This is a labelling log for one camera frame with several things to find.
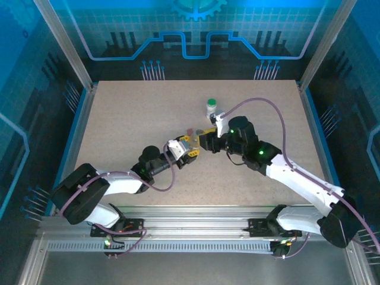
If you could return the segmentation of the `white pill bottle green cap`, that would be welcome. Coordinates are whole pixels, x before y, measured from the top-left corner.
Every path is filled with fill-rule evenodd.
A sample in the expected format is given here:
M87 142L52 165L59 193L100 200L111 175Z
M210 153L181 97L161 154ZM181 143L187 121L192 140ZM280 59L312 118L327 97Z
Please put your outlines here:
M216 103L216 99L214 98L210 98L207 100L207 104L206 104L206 117L207 118L210 118L210 116L215 113L217 110L217 103Z

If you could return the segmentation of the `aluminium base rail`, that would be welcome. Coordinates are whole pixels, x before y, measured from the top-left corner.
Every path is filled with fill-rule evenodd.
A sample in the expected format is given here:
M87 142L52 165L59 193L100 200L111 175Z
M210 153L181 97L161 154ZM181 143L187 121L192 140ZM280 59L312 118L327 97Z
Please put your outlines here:
M247 240L248 219L264 219L274 207L241 206L140 206L121 207L127 218L144 219L146 239L151 240ZM311 230L313 238L322 214L309 205L290 206L278 215L287 229ZM72 226L64 219L46 217L38 236L46 239L89 239L90 226L84 222Z

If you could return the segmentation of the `right table side rail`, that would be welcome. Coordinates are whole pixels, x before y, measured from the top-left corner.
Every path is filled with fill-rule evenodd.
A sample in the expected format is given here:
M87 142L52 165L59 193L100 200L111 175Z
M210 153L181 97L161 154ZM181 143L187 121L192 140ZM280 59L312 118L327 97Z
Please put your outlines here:
M337 173L333 166L330 151L328 150L327 142L323 135L322 126L319 122L319 117L311 99L310 92L301 91L300 98L321 165L322 177L320 178L314 175L308 170L305 170L302 166L297 168L297 172L309 179L313 184L312 199L310 202L326 217L333 208L344 199L345 190L340 186L338 181Z

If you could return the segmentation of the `table side rail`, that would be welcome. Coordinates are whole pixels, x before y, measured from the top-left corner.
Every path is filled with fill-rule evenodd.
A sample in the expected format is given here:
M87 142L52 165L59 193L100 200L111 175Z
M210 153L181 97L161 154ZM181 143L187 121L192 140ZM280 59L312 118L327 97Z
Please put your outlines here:
M91 106L93 104L96 90L97 83L95 83L92 91L84 90L80 97L80 102L74 115L52 192L54 192L58 185L75 170L75 164L86 130L87 121L90 115Z
M322 126L319 122L319 117L311 99L310 92L301 91L300 98L321 165L322 177L320 178L314 175L308 170L305 170L302 166L297 168L297 172L309 179L313 184L312 199L310 202L326 217L333 208L344 199L345 190L340 186L338 181L337 173L333 166L330 151L328 150L327 142L323 135Z

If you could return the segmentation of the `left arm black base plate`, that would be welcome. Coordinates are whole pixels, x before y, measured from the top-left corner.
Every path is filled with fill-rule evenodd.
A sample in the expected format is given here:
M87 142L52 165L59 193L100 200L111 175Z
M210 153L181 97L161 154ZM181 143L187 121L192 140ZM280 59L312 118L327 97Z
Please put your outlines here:
M143 226L144 220L142 218L120 219L111 228L109 228L110 231L118 232L119 235L111 234L93 225L90 230L90 236L93 238L105 238L107 235L111 235L116 238L140 238L143 233L133 233L133 231L141 230Z

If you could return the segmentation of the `left table side rail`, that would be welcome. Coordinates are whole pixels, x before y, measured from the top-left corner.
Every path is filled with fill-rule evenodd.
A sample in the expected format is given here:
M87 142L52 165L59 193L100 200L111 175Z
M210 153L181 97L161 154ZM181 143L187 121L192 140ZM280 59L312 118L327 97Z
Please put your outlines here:
M93 104L96 90L97 83L95 83L92 91L84 90L80 97L80 102L74 115L52 192L54 192L58 185L75 170L75 164L86 130L87 121L90 115L91 106Z

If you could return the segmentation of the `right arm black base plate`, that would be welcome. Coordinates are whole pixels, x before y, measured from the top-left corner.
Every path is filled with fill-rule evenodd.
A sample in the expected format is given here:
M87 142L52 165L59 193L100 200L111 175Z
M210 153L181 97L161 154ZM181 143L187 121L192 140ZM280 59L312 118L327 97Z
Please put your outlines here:
M248 227L244 231L249 233L251 238L254 237L282 237L282 238L299 238L302 232L299 230L285 230L275 220L266 218L248 219Z

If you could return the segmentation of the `right aluminium frame post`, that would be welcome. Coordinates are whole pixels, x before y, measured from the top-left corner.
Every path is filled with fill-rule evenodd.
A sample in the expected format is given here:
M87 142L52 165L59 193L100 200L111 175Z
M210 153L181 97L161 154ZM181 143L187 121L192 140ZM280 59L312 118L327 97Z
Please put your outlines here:
M321 66L331 46L336 41L338 34L347 21L356 3L357 0L341 0L341 4L337 9L337 12L334 14L329 26L326 29L326 32L324 33L323 38L321 39L313 57L311 58L308 66L305 69L305 72L300 79L300 93L306 92L306 89L311 83L317 70Z

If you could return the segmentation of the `aluminium frame post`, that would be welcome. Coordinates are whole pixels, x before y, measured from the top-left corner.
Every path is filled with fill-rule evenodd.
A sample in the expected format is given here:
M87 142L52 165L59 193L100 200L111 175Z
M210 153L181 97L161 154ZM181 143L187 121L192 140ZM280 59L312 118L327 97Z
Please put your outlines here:
M80 83L87 92L91 92L93 90L93 81L50 1L33 0L33 2L54 35Z
M357 0L341 0L341 4L337 9L337 12L334 14L329 26L326 29L326 32L324 33L323 38L321 39L313 57L311 58L308 66L305 69L305 72L300 79L300 93L306 92L306 89L311 83L317 70L321 66L331 46L336 41L338 34L347 21L356 3Z

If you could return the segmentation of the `left aluminium frame post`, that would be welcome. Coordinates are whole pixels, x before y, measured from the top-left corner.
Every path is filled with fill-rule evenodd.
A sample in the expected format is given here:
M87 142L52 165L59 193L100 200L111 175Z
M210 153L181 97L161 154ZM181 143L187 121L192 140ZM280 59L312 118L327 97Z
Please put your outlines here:
M50 1L33 0L33 2L54 35L80 83L87 92L91 92L93 90L93 81Z

